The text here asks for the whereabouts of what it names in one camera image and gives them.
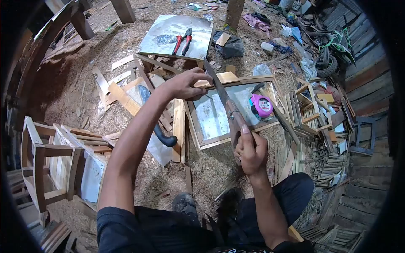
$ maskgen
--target hand saw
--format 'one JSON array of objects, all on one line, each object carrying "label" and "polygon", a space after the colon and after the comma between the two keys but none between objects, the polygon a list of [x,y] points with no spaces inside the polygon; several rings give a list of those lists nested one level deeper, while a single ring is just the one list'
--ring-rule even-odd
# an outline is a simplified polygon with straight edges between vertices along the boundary
[{"label": "hand saw", "polygon": [[[217,89],[218,95],[221,99],[222,105],[225,108],[226,116],[228,118],[229,131],[230,131],[230,141],[232,145],[232,151],[235,151],[236,145],[238,144],[238,138],[241,136],[242,126],[246,124],[243,115],[235,105],[232,99],[229,98],[228,93],[225,91],[224,86],[218,79],[217,74],[212,69],[211,65],[204,59],[204,67],[208,74],[213,78],[214,87]],[[239,158],[235,156],[236,163],[241,164]]]}]

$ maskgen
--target tape measure label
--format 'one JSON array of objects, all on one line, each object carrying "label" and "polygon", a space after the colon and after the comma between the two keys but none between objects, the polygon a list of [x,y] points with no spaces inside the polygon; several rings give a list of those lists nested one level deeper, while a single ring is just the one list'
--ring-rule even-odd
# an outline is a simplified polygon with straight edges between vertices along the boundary
[{"label": "tape measure label", "polygon": [[260,107],[263,111],[268,112],[268,111],[270,111],[270,102],[267,101],[266,99],[261,98],[261,99],[259,100],[259,107]]}]

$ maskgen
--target pink tape measure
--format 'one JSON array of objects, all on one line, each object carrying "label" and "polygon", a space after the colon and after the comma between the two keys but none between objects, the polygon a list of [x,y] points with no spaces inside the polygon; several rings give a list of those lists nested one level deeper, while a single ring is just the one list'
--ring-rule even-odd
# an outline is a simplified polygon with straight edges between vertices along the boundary
[{"label": "pink tape measure", "polygon": [[259,119],[265,119],[273,112],[273,106],[268,97],[252,94],[249,103],[250,110]]}]

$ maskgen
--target sawdust floor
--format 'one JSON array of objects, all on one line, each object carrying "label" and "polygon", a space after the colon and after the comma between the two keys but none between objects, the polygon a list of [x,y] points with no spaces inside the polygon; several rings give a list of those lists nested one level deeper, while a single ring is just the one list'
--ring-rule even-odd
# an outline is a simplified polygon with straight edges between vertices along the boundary
[{"label": "sawdust floor", "polygon": [[[101,7],[105,2],[96,1],[95,7]],[[153,5],[147,9],[134,10],[137,21],[132,24],[121,24],[113,6],[109,4],[102,10],[97,10],[90,18],[89,23],[95,32],[95,37],[82,41],[76,36],[66,45],[61,42],[57,44],[56,50],[49,50],[45,60],[38,70],[36,76],[36,87],[32,91],[29,114],[35,121],[43,121],[52,125],[53,123],[66,124],[70,127],[81,128],[83,119],[88,116],[90,119],[85,129],[102,135],[111,134],[123,130],[132,119],[130,113],[118,102],[113,103],[111,108],[104,111],[99,97],[94,97],[96,90],[95,80],[91,69],[98,66],[106,80],[118,76],[127,70],[128,64],[111,70],[111,64],[134,52],[137,52],[145,33],[155,19],[162,14],[187,15],[203,17],[203,14],[211,14],[217,24],[217,30],[224,22],[220,20],[226,13],[226,4],[218,4],[216,11],[192,11],[186,8],[186,3],[177,1],[171,4],[166,1],[151,0],[130,0],[133,8]],[[253,13],[254,10],[244,9],[244,13]],[[284,17],[269,14],[264,11],[272,21],[270,40],[280,37],[287,44],[292,46],[293,38],[284,38],[280,33],[279,23],[286,23]],[[105,31],[113,22],[117,24],[110,30]],[[253,67],[257,64],[271,61],[281,54],[275,52],[269,56],[260,48],[263,41],[268,41],[265,33],[253,29],[240,19],[238,36],[242,38],[245,51],[243,57],[235,57],[228,60],[215,55],[211,46],[209,60],[216,61],[221,67],[217,72],[224,72],[225,65],[236,66],[236,75],[239,77],[252,74]],[[291,62],[299,63],[300,55],[297,50],[294,54],[279,62],[280,69],[271,69],[275,74],[282,93],[289,92],[296,87],[296,77],[303,77],[302,72],[296,74],[292,71]],[[179,64],[184,61],[175,62],[175,66],[182,68]],[[89,109],[89,106],[96,104],[96,109]],[[78,117],[76,109],[81,110]],[[275,162],[275,145],[279,145],[284,139],[283,129],[277,125],[260,132],[260,135],[269,140],[269,162],[268,169],[272,171]],[[210,149],[197,152],[191,139],[189,140],[188,163],[192,169],[193,196],[198,203],[198,212],[207,212],[216,217],[217,203],[214,199],[235,179],[235,186],[243,189],[245,198],[253,197],[252,188],[246,177],[237,176],[235,171],[236,163],[233,159],[229,143],[222,144]],[[156,194],[170,189],[169,196],[164,198],[155,197]],[[185,171],[181,164],[169,163],[162,167],[152,155],[146,151],[138,168],[138,175],[135,182],[134,202],[135,205],[142,205],[150,208],[171,209],[171,202],[177,193],[185,191]],[[306,215],[303,215],[297,225],[307,223],[313,219],[313,213],[318,213],[319,201],[311,200]],[[96,242],[80,236],[79,231],[86,231],[96,234],[96,223],[89,220],[79,209],[78,197],[73,201],[66,200],[48,206],[52,217],[57,221],[63,221],[71,227],[73,233],[79,237],[80,243],[87,247],[96,247]]]}]

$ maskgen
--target pliers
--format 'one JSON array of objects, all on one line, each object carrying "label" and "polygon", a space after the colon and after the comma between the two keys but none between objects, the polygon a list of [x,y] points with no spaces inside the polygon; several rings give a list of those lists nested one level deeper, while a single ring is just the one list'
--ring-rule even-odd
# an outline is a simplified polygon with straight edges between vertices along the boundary
[{"label": "pliers", "polygon": [[191,32],[192,32],[192,29],[191,29],[191,27],[190,27],[190,28],[188,28],[187,31],[185,32],[184,36],[181,36],[181,35],[176,36],[177,42],[176,42],[176,46],[175,46],[175,49],[173,50],[172,55],[176,55],[177,50],[179,49],[180,44],[181,44],[181,42],[182,42],[184,39],[186,39],[186,44],[185,44],[183,50],[181,51],[181,54],[182,54],[183,56],[186,54],[188,48],[190,47],[190,41],[193,39],[193,37],[191,37]]}]

